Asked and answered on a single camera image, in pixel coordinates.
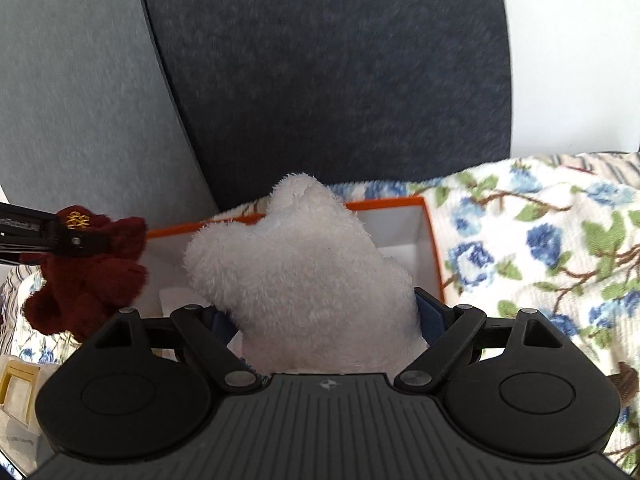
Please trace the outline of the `orange cardboard box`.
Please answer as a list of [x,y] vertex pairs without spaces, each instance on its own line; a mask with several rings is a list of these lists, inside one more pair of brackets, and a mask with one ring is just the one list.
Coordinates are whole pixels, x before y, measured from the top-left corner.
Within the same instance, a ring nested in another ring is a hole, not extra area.
[[[347,208],[363,223],[378,250],[411,274],[413,284],[439,300],[444,298],[431,221],[422,197],[365,200]],[[201,221],[149,232],[140,260],[148,270],[148,281],[134,303],[141,316],[160,318],[187,304],[208,305],[191,288],[183,266],[186,245],[205,225]]]

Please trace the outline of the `white plush toy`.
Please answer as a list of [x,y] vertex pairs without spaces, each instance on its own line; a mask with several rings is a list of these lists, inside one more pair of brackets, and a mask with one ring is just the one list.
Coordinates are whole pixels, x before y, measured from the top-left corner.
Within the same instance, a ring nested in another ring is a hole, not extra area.
[[409,272],[308,174],[281,180],[252,226],[201,228],[183,263],[259,373],[395,376],[427,347]]

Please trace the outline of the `dark red plush toy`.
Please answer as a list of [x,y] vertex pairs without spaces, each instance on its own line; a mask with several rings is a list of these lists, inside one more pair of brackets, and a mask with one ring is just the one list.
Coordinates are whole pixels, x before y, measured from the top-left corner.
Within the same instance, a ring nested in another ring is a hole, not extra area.
[[112,220],[79,206],[56,213],[77,234],[98,234],[106,248],[90,256],[24,255],[21,263],[39,266],[44,285],[23,306],[27,322],[43,335],[69,332],[84,342],[119,309],[132,305],[148,279],[139,263],[148,227],[140,217]]

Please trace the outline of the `clear plastic container yellow lid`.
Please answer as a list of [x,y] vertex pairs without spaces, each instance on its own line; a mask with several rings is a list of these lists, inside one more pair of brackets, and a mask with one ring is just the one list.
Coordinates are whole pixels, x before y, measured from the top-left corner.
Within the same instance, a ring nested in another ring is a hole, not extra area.
[[1,453],[24,476],[38,467],[42,432],[35,400],[44,382],[42,367],[1,357]]

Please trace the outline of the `white cushion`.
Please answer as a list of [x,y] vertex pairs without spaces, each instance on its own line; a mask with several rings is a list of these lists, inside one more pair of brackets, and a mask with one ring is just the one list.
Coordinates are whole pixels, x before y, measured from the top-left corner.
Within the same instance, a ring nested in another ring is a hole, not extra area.
[[639,147],[639,0],[503,0],[514,157]]

